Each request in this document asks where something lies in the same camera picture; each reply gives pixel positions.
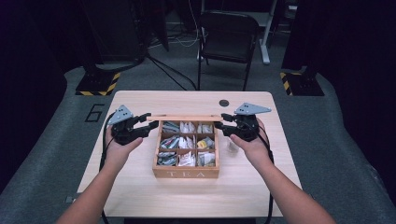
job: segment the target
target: wooden table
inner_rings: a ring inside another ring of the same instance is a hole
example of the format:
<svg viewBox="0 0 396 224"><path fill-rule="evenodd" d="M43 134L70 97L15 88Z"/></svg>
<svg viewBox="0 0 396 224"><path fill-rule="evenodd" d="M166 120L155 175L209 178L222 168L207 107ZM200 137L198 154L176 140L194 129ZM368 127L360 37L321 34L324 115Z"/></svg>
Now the wooden table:
<svg viewBox="0 0 396 224"><path fill-rule="evenodd" d="M220 100L229 105L219 105ZM113 113L126 105L135 116L233 114L242 103L272 108L258 114L267 130L276 166L297 186L300 180L276 111L274 99L265 91L118 91L109 108ZM138 123L135 127L146 126ZM156 178L152 172L159 130L152 130L135 149L119 173L106 202L109 217L266 217L269 190L247 160L242 149L232 152L229 138L219 132L219 178ZM82 192L98 173L102 131L78 188ZM274 203L274 217L282 216Z"/></svg>

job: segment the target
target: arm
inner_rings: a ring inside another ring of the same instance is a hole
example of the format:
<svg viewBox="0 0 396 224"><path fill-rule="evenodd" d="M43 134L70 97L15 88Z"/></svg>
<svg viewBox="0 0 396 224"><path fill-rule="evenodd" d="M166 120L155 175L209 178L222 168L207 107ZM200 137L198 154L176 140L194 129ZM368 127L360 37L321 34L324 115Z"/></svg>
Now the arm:
<svg viewBox="0 0 396 224"><path fill-rule="evenodd" d="M109 145L103 169L57 223L98 223L117 174L127 162L129 153L143 142L142 138L137 138L132 143L121 146L111 139L111 129L107 128L106 144Z"/></svg>
<svg viewBox="0 0 396 224"><path fill-rule="evenodd" d="M260 135L268 142L262 129L260 129ZM246 142L234 134L230 137L245 151L247 159L262 176L288 223L335 223L319 203L294 185L272 164L267 149L260 138Z"/></svg>

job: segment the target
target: person's right hand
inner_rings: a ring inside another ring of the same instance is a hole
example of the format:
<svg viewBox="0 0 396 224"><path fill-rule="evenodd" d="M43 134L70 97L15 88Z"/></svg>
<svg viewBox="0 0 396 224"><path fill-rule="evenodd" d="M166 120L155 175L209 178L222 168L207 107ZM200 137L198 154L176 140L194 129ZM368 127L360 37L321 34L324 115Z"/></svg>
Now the person's right hand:
<svg viewBox="0 0 396 224"><path fill-rule="evenodd" d="M262 127L260 128L260 135L268 143L267 136L264 133L265 131L264 124L260 119L257 119L257 121L259 122L260 127ZM247 159L256 169L258 168L259 165L272 164L268 156L268 150L259 137L252 140L251 142L247 142L235 134L231 134L230 138L237 146L241 147L245 151L245 155L247 156Z"/></svg>

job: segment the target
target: person's left hand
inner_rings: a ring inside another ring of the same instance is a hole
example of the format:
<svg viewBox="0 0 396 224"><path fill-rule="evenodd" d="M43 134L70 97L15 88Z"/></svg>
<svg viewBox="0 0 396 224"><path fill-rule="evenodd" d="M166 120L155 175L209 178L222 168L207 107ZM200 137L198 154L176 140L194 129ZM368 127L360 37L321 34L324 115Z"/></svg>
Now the person's left hand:
<svg viewBox="0 0 396 224"><path fill-rule="evenodd" d="M111 136L111 126L106 129L107 155L104 168L111 169L118 173L125 162L128 161L129 154L143 142L143 138L136 138L133 142L122 146L114 141Z"/></svg>

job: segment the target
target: chair backrest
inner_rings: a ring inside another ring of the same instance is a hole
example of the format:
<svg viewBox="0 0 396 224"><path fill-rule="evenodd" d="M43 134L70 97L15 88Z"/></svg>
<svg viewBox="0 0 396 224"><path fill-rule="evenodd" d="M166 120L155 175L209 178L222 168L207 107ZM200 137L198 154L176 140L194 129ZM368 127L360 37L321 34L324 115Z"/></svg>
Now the chair backrest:
<svg viewBox="0 0 396 224"><path fill-rule="evenodd" d="M256 35L259 31L259 24L249 15L223 12L204 12L199 21L200 27L206 31L237 32Z"/></svg>

